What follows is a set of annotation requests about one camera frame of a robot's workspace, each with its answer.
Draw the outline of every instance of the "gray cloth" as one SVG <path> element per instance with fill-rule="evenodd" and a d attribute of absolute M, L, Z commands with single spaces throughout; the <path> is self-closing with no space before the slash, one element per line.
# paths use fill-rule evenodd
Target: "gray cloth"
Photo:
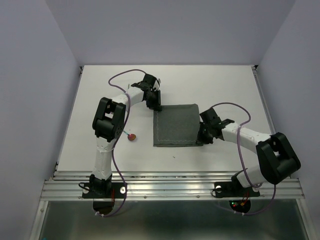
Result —
<path fill-rule="evenodd" d="M 153 112 L 153 146 L 191 147 L 197 143 L 200 128 L 197 104 L 164 105 Z"/>

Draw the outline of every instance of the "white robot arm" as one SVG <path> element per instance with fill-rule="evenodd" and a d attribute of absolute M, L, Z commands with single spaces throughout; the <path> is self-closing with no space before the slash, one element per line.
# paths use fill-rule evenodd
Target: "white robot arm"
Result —
<path fill-rule="evenodd" d="M 214 138 L 235 144 L 239 142 L 242 147 L 257 154 L 256 166 L 245 169 L 242 162 L 243 170 L 235 174 L 231 181 L 215 182 L 214 197 L 241 197 L 251 187 L 262 183 L 276 185 L 300 169 L 301 163 L 284 134 L 260 133 L 241 127 L 233 120 L 221 120 L 213 108 L 200 113 L 200 116 L 203 122 L 198 133 L 199 142 L 212 144 Z M 255 196 L 254 191 L 251 193 L 251 197 L 260 195 Z"/>
<path fill-rule="evenodd" d="M 89 183 L 79 185 L 87 190 L 84 198 L 106 198 L 110 195 L 112 151 L 124 130 L 126 112 L 142 101 L 149 109 L 161 111 L 160 83 L 159 79 L 145 74 L 143 80 L 132 84 L 126 93 L 100 100 L 92 123 L 97 144 L 94 169 Z"/>

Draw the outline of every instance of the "small red marker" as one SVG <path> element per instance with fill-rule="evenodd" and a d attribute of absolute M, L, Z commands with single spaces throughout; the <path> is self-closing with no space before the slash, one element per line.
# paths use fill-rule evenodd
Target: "small red marker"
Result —
<path fill-rule="evenodd" d="M 123 132 L 128 136 L 127 138 L 129 139 L 129 141 L 133 141 L 137 138 L 137 136 L 133 133 L 127 133 L 125 130 L 123 130 Z"/>

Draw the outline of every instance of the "light purple wall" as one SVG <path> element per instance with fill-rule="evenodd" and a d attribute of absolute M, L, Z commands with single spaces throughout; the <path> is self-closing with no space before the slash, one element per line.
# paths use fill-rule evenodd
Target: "light purple wall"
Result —
<path fill-rule="evenodd" d="M 46 0 L 81 64 L 258 64 L 294 0 Z"/>
<path fill-rule="evenodd" d="M 320 230 L 320 1 L 297 0 L 258 67 L 277 131 L 301 161 L 297 173 Z"/>
<path fill-rule="evenodd" d="M 0 239 L 29 239 L 79 65 L 44 0 L 0 3 Z"/>

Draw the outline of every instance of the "white table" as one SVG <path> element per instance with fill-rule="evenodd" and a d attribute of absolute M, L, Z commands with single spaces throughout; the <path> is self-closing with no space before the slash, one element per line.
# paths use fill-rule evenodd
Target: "white table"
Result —
<path fill-rule="evenodd" d="M 95 163 L 96 136 L 92 121 L 102 97 L 112 98 L 122 92 L 108 85 L 108 79 L 120 72 L 139 68 L 161 79 L 161 104 L 198 104 L 200 112 L 220 102 L 233 102 L 252 115 L 246 127 L 270 133 L 267 116 L 251 66 L 219 65 L 105 65 L 84 67 L 70 122 L 63 143 L 58 172 L 90 172 Z M 130 72 L 113 80 L 123 88 L 139 82 L 143 73 Z M 215 108 L 222 120 L 237 123 L 248 117 L 231 105 Z M 153 111 L 145 102 L 132 109 L 125 130 L 137 135 L 130 142 L 122 135 L 115 149 L 121 171 L 131 172 L 231 172 L 241 168 L 237 146 L 215 139 L 201 147 L 153 147 Z M 257 156 L 243 149 L 246 167 L 257 164 Z"/>

